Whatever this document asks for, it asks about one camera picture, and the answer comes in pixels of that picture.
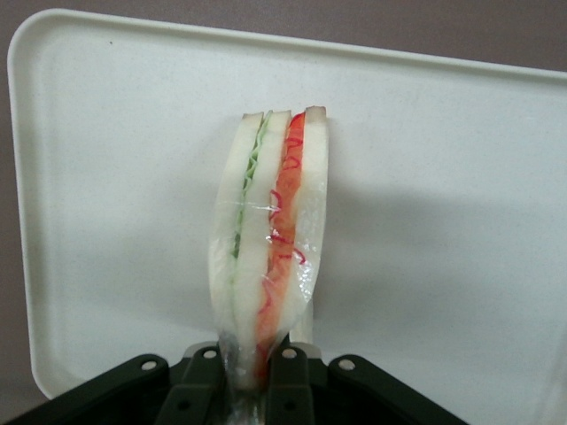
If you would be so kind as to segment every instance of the tomato slice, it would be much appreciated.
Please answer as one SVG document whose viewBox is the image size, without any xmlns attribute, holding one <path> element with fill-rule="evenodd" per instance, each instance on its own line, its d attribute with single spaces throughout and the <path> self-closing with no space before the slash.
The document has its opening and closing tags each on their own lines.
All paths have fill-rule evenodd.
<svg viewBox="0 0 567 425">
<path fill-rule="evenodd" d="M 276 338 L 294 252 L 305 261 L 305 256 L 294 246 L 297 216 L 295 195 L 301 185 L 304 126 L 304 112 L 291 120 L 283 142 L 276 188 L 272 190 L 277 205 L 269 216 L 272 230 L 269 237 L 268 271 L 262 280 L 263 302 L 256 321 L 256 349 L 259 353 L 256 375 L 261 380 L 267 374 L 269 350 Z"/>
</svg>

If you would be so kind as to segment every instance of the gray background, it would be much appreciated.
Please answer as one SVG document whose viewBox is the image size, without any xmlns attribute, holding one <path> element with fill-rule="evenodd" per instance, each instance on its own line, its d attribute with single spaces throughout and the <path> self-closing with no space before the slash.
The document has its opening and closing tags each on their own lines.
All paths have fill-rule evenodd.
<svg viewBox="0 0 567 425">
<path fill-rule="evenodd" d="M 567 72 L 563 1 L 0 1 L 0 422 L 45 400 L 29 364 L 6 56 L 18 25 L 52 7 Z"/>
</svg>

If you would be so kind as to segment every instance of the plastic tray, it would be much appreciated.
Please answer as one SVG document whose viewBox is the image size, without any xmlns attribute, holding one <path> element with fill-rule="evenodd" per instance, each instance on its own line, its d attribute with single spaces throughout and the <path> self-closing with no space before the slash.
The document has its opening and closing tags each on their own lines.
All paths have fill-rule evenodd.
<svg viewBox="0 0 567 425">
<path fill-rule="evenodd" d="M 9 54 L 35 379 L 215 339 L 207 229 L 243 112 L 327 106 L 325 359 L 473 424 L 567 416 L 567 75 L 51 10 Z"/>
</svg>

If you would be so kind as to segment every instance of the bolt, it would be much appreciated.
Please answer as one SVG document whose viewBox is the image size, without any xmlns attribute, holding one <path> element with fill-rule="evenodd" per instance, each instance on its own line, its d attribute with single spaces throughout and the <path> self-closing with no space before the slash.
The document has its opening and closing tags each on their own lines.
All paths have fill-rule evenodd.
<svg viewBox="0 0 567 425">
<path fill-rule="evenodd" d="M 354 362 L 352 360 L 349 359 L 342 359 L 339 361 L 338 366 L 346 371 L 351 371 L 354 370 L 354 368 L 356 367 L 356 365 L 354 364 Z"/>
<path fill-rule="evenodd" d="M 285 350 L 282 351 L 282 356 L 284 359 L 295 359 L 298 356 L 298 354 L 292 348 L 286 348 Z"/>
<path fill-rule="evenodd" d="M 206 352 L 203 353 L 203 357 L 205 359 L 214 359 L 216 357 L 216 351 L 215 350 L 207 350 Z"/>
<path fill-rule="evenodd" d="M 145 361 L 144 363 L 142 363 L 142 370 L 152 370 L 155 369 L 155 367 L 158 365 L 157 361 L 153 361 L 153 360 L 148 360 Z"/>
</svg>

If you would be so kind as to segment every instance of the plastic wrap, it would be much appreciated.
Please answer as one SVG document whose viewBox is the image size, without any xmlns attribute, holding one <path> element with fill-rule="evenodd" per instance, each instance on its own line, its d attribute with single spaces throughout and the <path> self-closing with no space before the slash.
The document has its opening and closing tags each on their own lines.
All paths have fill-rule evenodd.
<svg viewBox="0 0 567 425">
<path fill-rule="evenodd" d="M 271 352 L 302 317 L 310 323 L 304 315 L 321 258 L 327 158 L 322 107 L 293 118 L 246 114 L 238 127 L 209 245 L 214 318 L 233 391 L 261 392 Z M 298 335 L 308 336 L 302 328 Z"/>
</svg>

